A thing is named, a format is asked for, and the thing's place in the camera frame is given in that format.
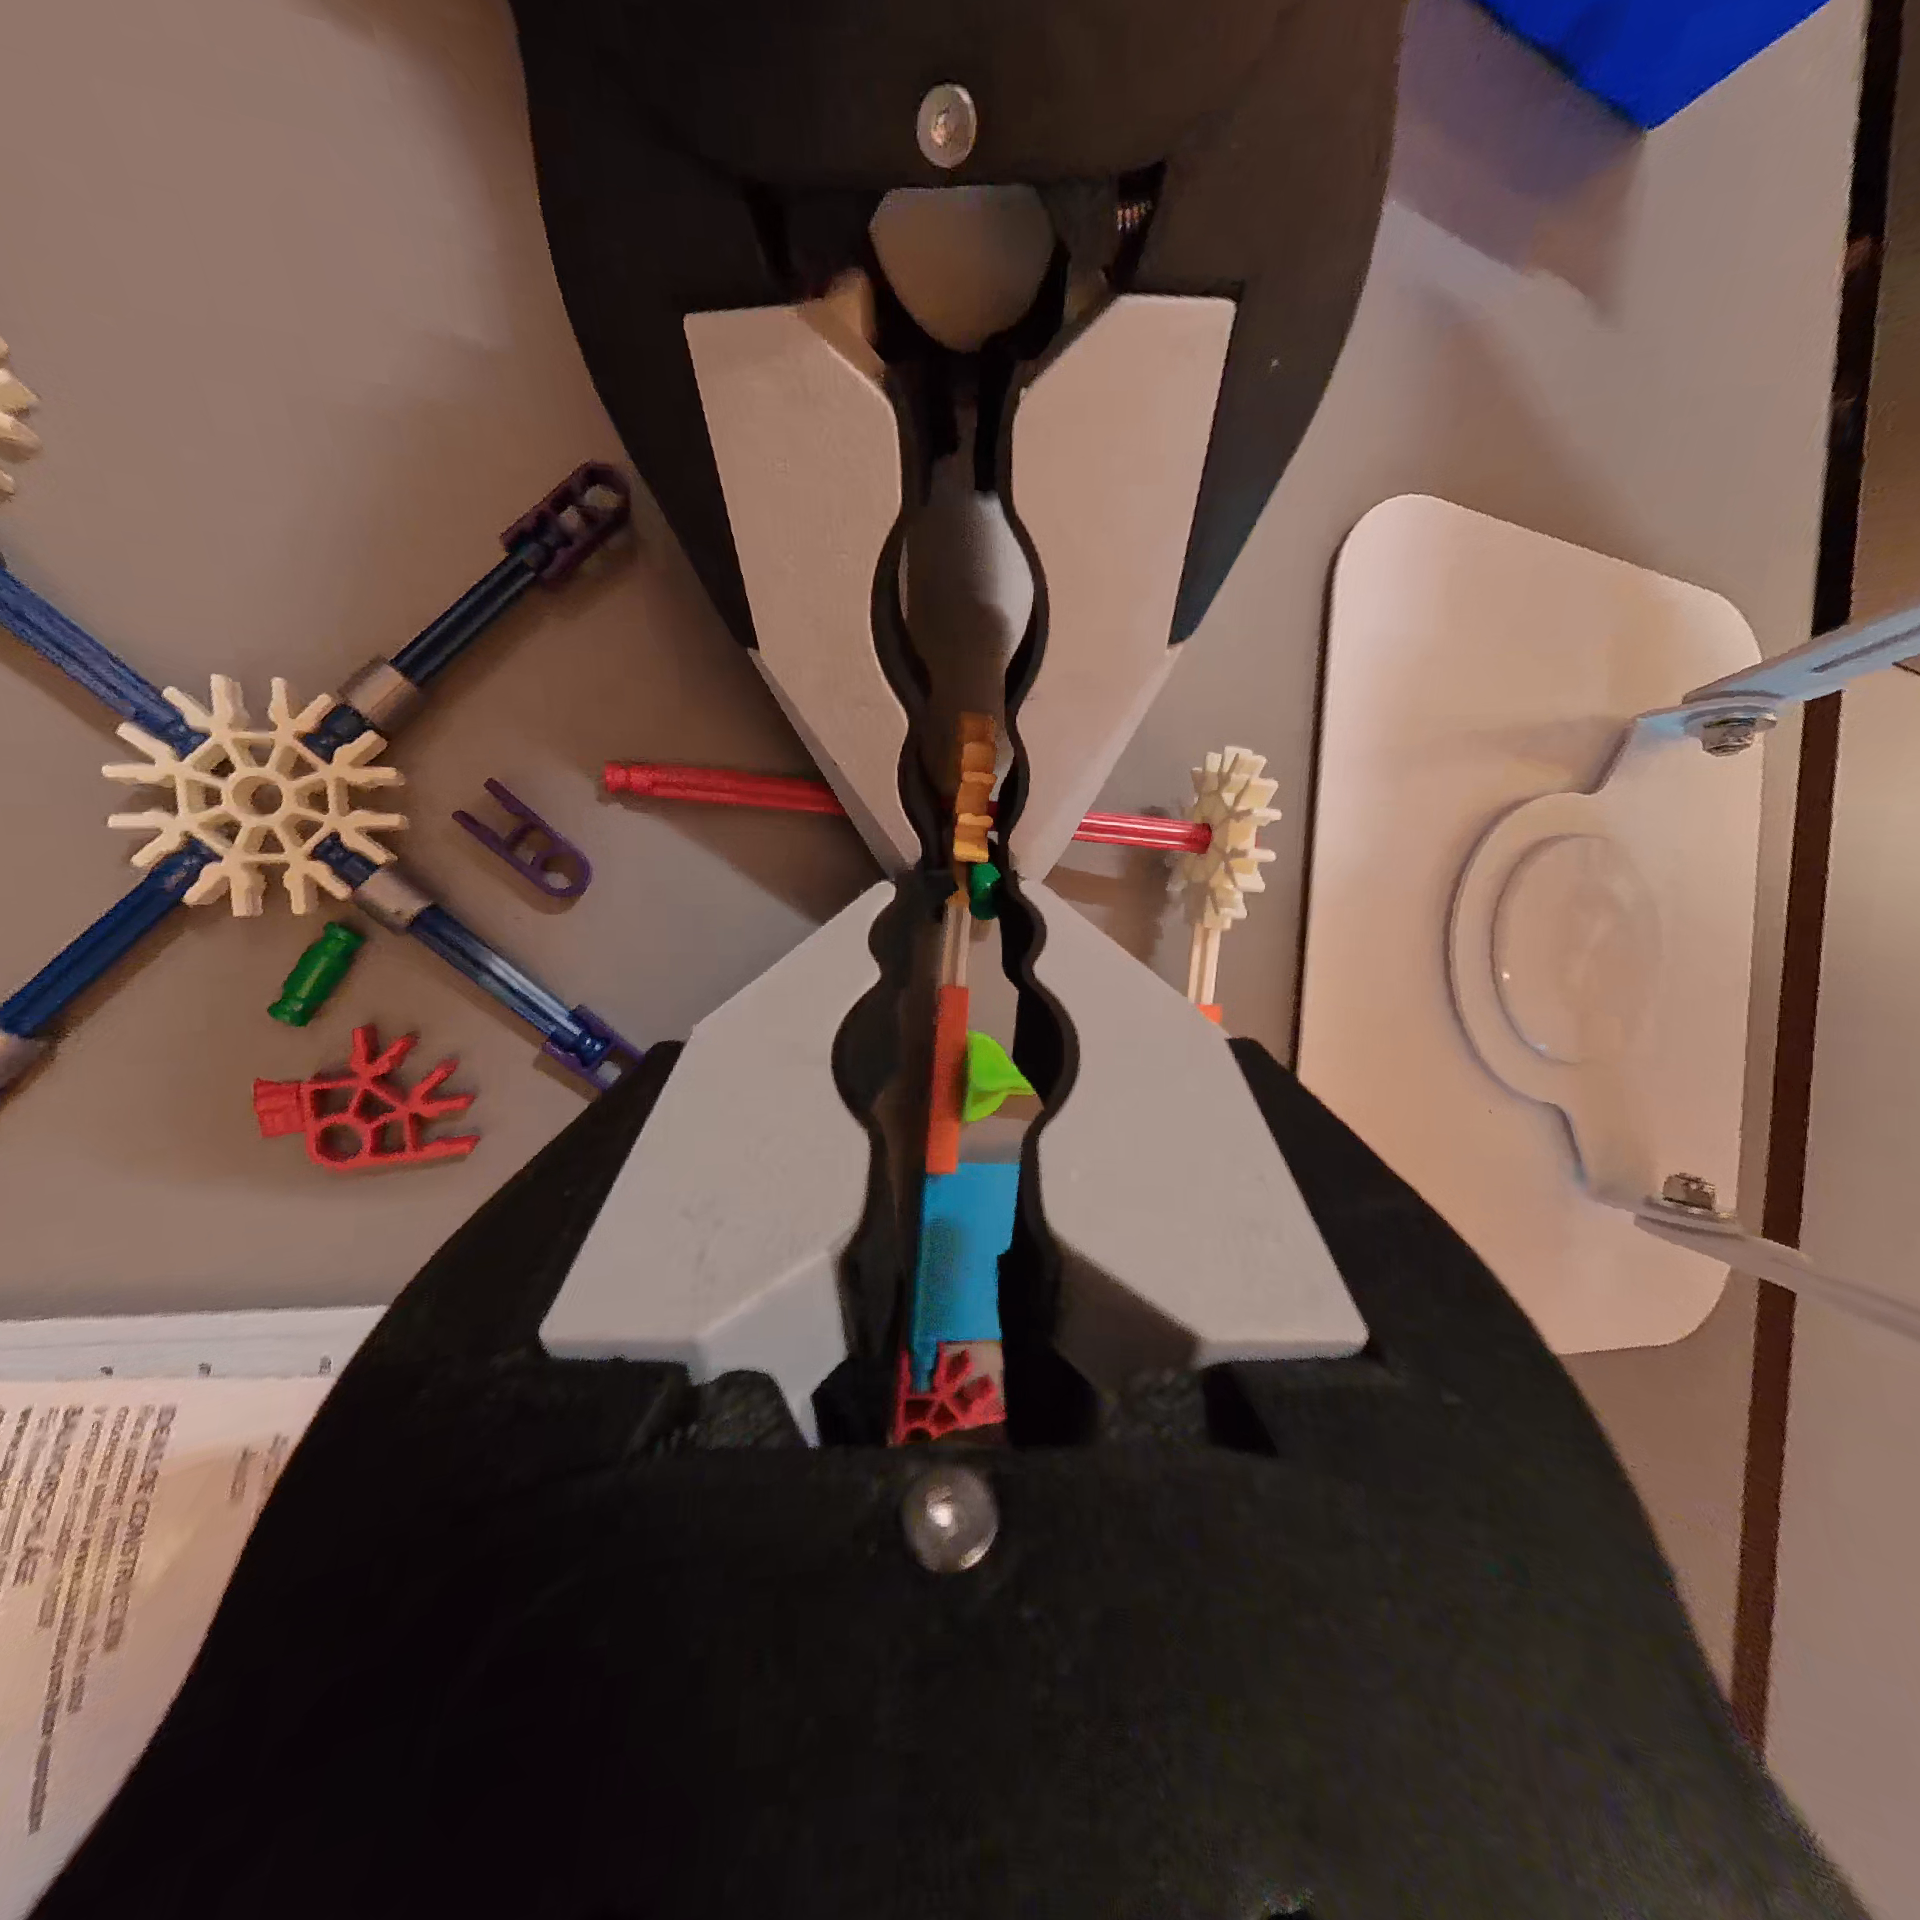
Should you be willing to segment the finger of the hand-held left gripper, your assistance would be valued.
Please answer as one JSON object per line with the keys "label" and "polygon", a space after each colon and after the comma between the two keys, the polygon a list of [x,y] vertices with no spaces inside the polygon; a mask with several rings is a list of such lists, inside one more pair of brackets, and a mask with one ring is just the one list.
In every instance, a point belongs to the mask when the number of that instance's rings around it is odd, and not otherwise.
{"label": "finger of the hand-held left gripper", "polygon": [[685,318],[759,674],[886,874],[919,862],[899,794],[910,734],[872,635],[902,519],[902,429],[861,270],[814,301]]}
{"label": "finger of the hand-held left gripper", "polygon": [[1120,295],[1024,385],[1010,514],[1034,545],[1040,667],[1020,701],[1010,861],[1040,882],[1170,671],[1170,623],[1234,301]]}

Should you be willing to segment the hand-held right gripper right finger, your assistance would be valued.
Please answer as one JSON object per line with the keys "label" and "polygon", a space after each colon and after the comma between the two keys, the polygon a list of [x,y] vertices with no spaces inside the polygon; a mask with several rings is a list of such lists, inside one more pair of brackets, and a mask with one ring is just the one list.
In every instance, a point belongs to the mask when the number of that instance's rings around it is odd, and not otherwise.
{"label": "hand-held right gripper right finger", "polygon": [[1227,1039],[1040,882],[999,955],[1021,1140],[999,1262],[1003,1433],[1080,1444],[1102,1396],[1234,1360],[1346,1360],[1366,1323]]}

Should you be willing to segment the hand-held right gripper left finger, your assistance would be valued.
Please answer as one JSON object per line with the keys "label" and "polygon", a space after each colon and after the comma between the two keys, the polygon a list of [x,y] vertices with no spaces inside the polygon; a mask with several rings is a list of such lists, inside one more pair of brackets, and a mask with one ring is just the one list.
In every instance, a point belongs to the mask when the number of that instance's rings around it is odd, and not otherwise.
{"label": "hand-held right gripper left finger", "polygon": [[911,933],[886,923],[902,907],[872,884],[693,1031],[540,1323],[546,1355],[763,1373],[816,1443],[814,1399],[857,1342],[844,1256],[882,1189],[902,987],[872,933]]}

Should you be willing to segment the colourful toy cart frame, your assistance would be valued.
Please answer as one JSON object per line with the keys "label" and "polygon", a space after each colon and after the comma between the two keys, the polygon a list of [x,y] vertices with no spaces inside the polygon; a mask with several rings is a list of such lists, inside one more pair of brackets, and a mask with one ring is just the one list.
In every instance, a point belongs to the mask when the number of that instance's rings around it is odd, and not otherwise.
{"label": "colourful toy cart frame", "polygon": [[[977,923],[962,862],[994,861],[996,733],[984,713],[957,717],[957,779],[952,801],[952,874],[944,901],[940,984],[934,989],[934,1044],[925,1095],[925,1175],[919,1205],[919,1271],[910,1288],[899,1354],[892,1444],[949,1443],[962,1431],[1003,1426],[1003,1362],[996,1321],[996,1263],[1010,1245],[1020,1163],[965,1156],[965,1130],[994,1118],[1010,1096],[1037,1096],[1016,1059],[967,1025],[967,952]],[[1263,755],[1241,747],[1206,753],[1191,771],[1186,820],[1088,812],[1075,838],[1088,846],[1159,850],[1179,857],[1179,895],[1191,926],[1189,1005],[1221,1025],[1206,994],[1218,940],[1260,890],[1260,826],[1276,820]]]}

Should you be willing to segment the blue rod cross white hub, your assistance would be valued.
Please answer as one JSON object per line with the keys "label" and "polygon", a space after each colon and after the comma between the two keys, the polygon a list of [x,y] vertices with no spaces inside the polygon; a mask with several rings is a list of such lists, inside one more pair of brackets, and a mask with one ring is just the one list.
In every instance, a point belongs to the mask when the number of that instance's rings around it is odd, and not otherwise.
{"label": "blue rod cross white hub", "polygon": [[256,915],[268,874],[281,874],[300,915],[317,895],[357,901],[376,923],[415,936],[532,1025],[563,1072],[596,1091],[617,1082],[640,1051],[594,1012],[568,1010],[422,895],[380,846],[384,831],[401,826],[398,812],[357,806],[354,792],[398,780],[380,753],[419,710],[430,681],[532,591],[563,586],[628,521],[623,471],[602,461],[574,468],[505,534],[505,559],[398,656],[374,659],[342,691],[306,707],[293,707],[288,685],[277,681],[262,727],[247,721],[235,681],[212,680],[204,702],[156,688],[2,571],[2,627],[120,713],[120,739],[137,748],[137,762],[113,768],[105,779],[163,801],[117,817],[125,831],[149,836],[136,853],[141,882],[2,1002],[2,1088],[39,1066],[67,1010],[169,911],[223,895],[235,915]]}

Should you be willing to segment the purple toy clip connector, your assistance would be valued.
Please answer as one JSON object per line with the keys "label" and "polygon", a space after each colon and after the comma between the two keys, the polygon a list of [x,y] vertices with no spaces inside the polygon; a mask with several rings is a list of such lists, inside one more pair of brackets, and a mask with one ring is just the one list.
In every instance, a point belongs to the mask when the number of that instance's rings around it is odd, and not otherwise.
{"label": "purple toy clip connector", "polygon": [[579,901],[594,884],[590,857],[532,806],[526,806],[506,786],[491,779],[481,792],[501,820],[493,824],[468,810],[453,810],[453,826],[462,826],[481,853],[511,866],[516,877],[523,877],[540,898]]}

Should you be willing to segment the red toy fan connector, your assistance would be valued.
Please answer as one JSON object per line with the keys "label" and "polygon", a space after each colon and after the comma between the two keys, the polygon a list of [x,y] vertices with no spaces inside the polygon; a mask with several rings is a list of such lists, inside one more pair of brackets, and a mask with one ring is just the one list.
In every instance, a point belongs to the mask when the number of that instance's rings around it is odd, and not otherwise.
{"label": "red toy fan connector", "polygon": [[256,1079],[260,1136],[298,1136],[313,1163],[342,1175],[468,1156],[479,1136],[432,1134],[471,1103],[468,1095],[443,1095],[456,1060],[448,1059],[403,1082],[401,1069],[410,1051],[415,1037],[380,1044],[376,1025],[357,1025],[345,1069],[298,1082]]}

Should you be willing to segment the tagged blue plastic bin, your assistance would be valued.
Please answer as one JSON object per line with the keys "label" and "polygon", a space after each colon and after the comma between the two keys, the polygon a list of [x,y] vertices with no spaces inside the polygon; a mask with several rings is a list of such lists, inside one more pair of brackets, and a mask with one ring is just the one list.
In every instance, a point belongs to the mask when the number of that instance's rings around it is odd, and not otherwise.
{"label": "tagged blue plastic bin", "polygon": [[1518,42],[1641,133],[1693,107],[1819,4],[1483,4]]}

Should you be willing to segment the toy instruction booklet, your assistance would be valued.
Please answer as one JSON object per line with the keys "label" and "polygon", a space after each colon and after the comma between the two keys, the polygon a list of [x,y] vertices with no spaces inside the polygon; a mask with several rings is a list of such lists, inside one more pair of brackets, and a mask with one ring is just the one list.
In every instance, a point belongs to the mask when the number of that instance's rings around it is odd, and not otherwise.
{"label": "toy instruction booklet", "polygon": [[2,1323],[6,1916],[154,1739],[277,1474],[380,1318]]}

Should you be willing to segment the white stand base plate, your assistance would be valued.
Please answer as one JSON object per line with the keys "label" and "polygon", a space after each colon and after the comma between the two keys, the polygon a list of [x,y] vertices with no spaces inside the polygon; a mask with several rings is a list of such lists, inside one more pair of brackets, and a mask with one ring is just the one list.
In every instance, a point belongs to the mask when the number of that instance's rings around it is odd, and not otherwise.
{"label": "white stand base plate", "polygon": [[1586,1193],[1561,1115],[1492,1076],[1453,898],[1508,810],[1593,792],[1641,717],[1758,659],[1726,598],[1426,494],[1329,571],[1298,1076],[1565,1355],[1687,1340],[1726,1263]]}

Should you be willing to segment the stand foot bracket with dome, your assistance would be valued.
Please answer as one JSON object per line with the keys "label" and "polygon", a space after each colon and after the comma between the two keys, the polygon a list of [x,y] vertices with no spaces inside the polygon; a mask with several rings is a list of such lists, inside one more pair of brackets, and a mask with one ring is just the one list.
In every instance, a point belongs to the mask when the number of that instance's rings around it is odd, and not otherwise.
{"label": "stand foot bracket with dome", "polygon": [[1593,792],[1508,810],[1453,898],[1453,1002],[1513,1095],[1561,1115],[1600,1205],[1738,1193],[1761,748],[1641,717]]}

